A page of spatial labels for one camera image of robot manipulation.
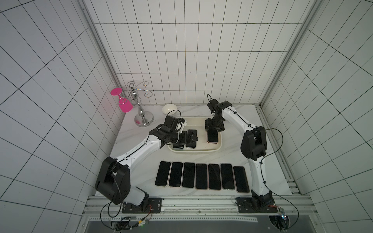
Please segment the black phone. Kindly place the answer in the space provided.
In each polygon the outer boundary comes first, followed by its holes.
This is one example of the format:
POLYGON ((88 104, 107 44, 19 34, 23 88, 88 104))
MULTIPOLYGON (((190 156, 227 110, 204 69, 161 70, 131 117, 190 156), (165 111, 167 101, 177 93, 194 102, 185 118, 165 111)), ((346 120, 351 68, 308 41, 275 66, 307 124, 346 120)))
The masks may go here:
POLYGON ((211 190, 221 190, 220 166, 218 164, 208 165, 208 187, 211 190))
POLYGON ((182 187, 194 188, 195 185, 195 164, 184 163, 182 187))
POLYGON ((231 164, 222 163, 220 165, 221 171, 221 184, 223 189, 227 190, 234 190, 235 183, 234 183, 234 175, 233 175, 233 167, 231 164))
POLYGON ((182 181, 183 163, 172 162, 168 185, 170 187, 180 187, 182 181))
POLYGON ((234 178, 236 182, 236 190, 239 193, 249 193, 250 188, 248 185, 247 175, 244 167, 233 167, 234 178))
POLYGON ((169 179, 171 162, 161 161, 155 179, 156 186, 166 186, 169 179))

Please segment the phone with pink case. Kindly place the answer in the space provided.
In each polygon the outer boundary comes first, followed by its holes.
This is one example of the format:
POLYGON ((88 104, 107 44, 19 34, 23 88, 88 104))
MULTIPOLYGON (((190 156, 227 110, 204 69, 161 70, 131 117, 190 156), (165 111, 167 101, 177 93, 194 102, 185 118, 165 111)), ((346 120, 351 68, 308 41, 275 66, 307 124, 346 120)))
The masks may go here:
POLYGON ((196 165, 195 187, 196 189, 207 190, 208 188, 207 164, 196 165))

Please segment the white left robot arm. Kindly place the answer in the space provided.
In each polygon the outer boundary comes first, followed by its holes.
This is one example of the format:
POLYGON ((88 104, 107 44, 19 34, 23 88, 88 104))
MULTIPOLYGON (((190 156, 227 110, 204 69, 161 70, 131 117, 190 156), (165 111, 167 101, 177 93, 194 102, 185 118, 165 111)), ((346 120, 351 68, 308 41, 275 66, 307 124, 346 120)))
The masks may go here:
POLYGON ((147 193, 131 185, 131 173, 152 153, 165 145, 185 145, 198 141, 195 133, 189 135, 184 127, 187 121, 183 118, 166 116, 164 123, 150 130, 148 136, 125 154, 102 162, 95 189, 113 204, 123 202, 140 206, 147 193))

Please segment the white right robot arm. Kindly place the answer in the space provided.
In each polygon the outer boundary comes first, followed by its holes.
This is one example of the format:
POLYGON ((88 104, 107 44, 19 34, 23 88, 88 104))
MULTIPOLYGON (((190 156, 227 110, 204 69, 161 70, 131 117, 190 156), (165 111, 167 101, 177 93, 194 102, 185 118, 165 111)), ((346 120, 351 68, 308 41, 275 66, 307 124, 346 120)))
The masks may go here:
POLYGON ((228 121, 242 135, 241 153, 248 159, 252 178, 252 198, 256 208, 264 207, 273 200, 267 187, 263 165, 267 150, 266 129, 253 125, 241 116, 228 101, 219 103, 216 99, 208 102, 213 117, 205 122, 206 130, 224 131, 224 122, 228 121))

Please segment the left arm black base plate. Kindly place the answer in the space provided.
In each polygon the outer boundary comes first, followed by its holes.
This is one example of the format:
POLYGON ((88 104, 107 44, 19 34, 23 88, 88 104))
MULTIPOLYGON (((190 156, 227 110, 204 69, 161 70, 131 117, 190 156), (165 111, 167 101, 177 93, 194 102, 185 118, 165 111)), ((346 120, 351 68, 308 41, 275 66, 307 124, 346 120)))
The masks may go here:
POLYGON ((138 206, 131 203, 125 203, 121 212, 123 214, 158 214, 161 212, 161 207, 162 198, 149 198, 146 196, 143 202, 138 206))

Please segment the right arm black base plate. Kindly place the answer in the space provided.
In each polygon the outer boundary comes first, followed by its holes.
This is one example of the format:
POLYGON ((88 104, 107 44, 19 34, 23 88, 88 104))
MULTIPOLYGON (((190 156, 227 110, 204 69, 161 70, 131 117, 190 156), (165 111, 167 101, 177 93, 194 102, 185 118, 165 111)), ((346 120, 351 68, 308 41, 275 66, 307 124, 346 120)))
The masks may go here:
POLYGON ((253 213, 264 213, 264 214, 272 214, 278 213, 278 209, 275 207, 255 207, 253 203, 253 198, 246 198, 246 197, 237 197, 235 198, 235 204, 238 208, 239 213, 244 214, 253 214, 253 213))

